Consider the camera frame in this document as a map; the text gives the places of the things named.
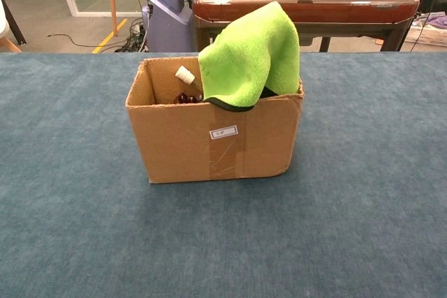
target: green microfiber towel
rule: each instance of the green microfiber towel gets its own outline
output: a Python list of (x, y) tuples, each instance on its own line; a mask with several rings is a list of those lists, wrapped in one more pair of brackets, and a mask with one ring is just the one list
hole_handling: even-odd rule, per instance
[(225, 110), (250, 110), (266, 92), (298, 91), (298, 33), (276, 1), (230, 23), (198, 62), (204, 100)]

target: open cardboard box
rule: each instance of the open cardboard box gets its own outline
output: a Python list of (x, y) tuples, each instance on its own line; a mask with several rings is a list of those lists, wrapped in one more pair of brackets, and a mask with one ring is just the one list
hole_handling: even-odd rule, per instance
[(200, 81), (196, 57), (146, 59), (126, 108), (149, 181), (168, 183), (281, 174), (290, 165), (304, 92), (263, 98), (248, 112), (211, 103), (175, 105), (198, 95), (175, 77), (185, 66)]

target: floor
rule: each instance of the floor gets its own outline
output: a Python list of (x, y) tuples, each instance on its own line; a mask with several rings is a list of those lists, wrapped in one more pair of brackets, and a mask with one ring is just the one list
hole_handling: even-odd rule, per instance
[[(90, 53), (112, 31), (109, 17), (72, 17), (66, 0), (5, 0), (13, 13), (17, 23), (27, 40), (26, 45), (20, 46), (24, 52), (74, 52)], [(120, 23), (127, 19), (126, 24), (108, 43), (120, 45), (120, 41), (129, 36), (130, 23), (136, 17), (118, 18)], [(51, 34), (68, 34), (75, 43), (87, 45), (80, 47), (72, 44), (66, 36)], [(314, 39), (310, 46), (301, 47), (302, 52), (318, 52), (320, 38)], [(405, 43), (402, 51), (409, 51), (413, 43)], [(381, 46), (372, 38), (333, 38), (329, 52), (378, 52)], [(104, 52), (113, 52), (114, 48)], [(446, 47), (418, 44), (414, 52), (447, 52)]]

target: gray robot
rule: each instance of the gray robot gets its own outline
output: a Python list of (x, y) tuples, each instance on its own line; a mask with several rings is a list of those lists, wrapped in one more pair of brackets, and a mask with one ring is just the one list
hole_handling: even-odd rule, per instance
[(150, 52), (195, 52), (193, 13), (184, 0), (149, 0), (142, 17)]

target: yellow floor line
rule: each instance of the yellow floor line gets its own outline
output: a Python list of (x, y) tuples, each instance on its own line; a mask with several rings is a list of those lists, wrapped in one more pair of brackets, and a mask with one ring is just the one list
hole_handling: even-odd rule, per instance
[[(127, 19), (123, 19), (123, 21), (121, 21), (119, 23), (119, 25), (117, 26), (117, 30), (119, 31), (121, 29), (121, 27), (123, 27), (126, 24), (126, 22), (127, 22)], [(91, 52), (91, 53), (92, 54), (98, 54), (99, 51), (104, 47), (104, 45), (107, 45), (107, 42), (109, 42), (112, 37), (113, 37), (113, 32), (111, 32), (109, 35), (107, 35), (107, 37), (103, 40), (103, 42), (101, 42), (98, 45), (98, 47), (96, 47), (94, 49), (94, 51)]]

